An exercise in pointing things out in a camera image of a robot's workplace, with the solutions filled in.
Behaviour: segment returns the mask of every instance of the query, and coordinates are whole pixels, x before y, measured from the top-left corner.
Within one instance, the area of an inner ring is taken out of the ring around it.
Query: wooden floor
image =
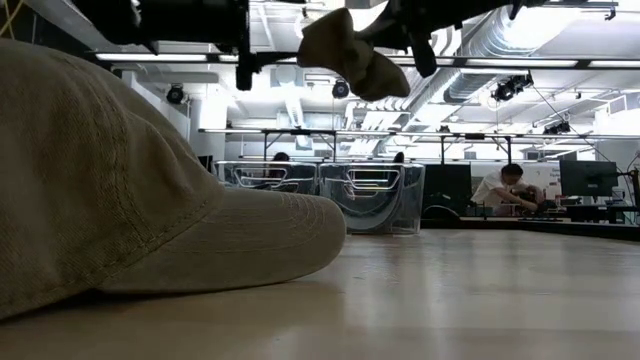
[[[327,269],[0,325],[0,359],[638,359],[640,246],[507,231],[352,237]]]

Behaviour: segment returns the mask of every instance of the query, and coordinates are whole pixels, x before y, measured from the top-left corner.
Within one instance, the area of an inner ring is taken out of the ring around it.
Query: white shirt
[[[487,207],[498,206],[502,203],[502,197],[496,194],[493,189],[505,189],[506,191],[511,191],[515,189],[517,191],[524,191],[529,186],[522,179],[518,181],[515,185],[507,185],[502,182],[502,173],[500,171],[492,172],[482,179],[480,186],[478,186],[478,190],[473,194],[471,201],[478,205],[482,205],[484,203]]]

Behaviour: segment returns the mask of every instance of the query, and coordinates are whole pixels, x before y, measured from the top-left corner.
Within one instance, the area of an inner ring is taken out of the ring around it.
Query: robotic arm
[[[357,33],[374,47],[406,50],[411,47],[416,68],[423,77],[437,70],[429,45],[430,34],[471,17],[512,5],[515,18],[522,6],[540,6],[547,0],[389,0],[369,27]],[[285,2],[304,4],[305,0]],[[114,44],[143,45],[157,54],[157,41],[213,43],[238,55],[236,86],[251,90],[252,75],[263,66],[292,58],[296,53],[252,53],[249,39],[249,0],[73,0],[76,7]]]

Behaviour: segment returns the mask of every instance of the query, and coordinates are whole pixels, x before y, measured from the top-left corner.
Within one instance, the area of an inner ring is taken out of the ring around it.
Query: transparent bin
[[[338,204],[350,233],[416,234],[424,172],[416,164],[323,164],[320,195]]]
[[[217,161],[216,176],[227,187],[299,194],[317,193],[315,164],[275,161]]]

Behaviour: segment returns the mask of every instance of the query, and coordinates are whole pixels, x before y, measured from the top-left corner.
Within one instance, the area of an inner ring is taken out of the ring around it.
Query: cap brim
[[[227,189],[223,205],[98,288],[116,293],[184,293],[267,285],[328,265],[345,222],[325,198]]]

